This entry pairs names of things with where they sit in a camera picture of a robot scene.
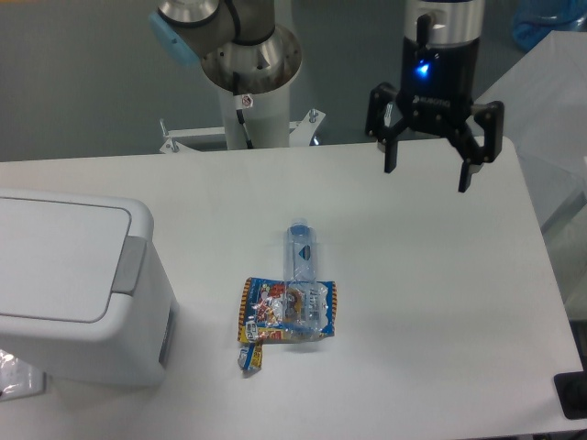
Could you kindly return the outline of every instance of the white table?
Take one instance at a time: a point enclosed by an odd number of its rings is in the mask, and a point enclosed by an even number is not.
[[[0,408],[2,438],[456,439],[574,430],[552,382],[581,369],[514,148],[457,193],[443,140],[0,164],[0,185],[140,199],[182,306],[152,389],[54,380]],[[248,276],[316,228],[336,336],[237,366]]]

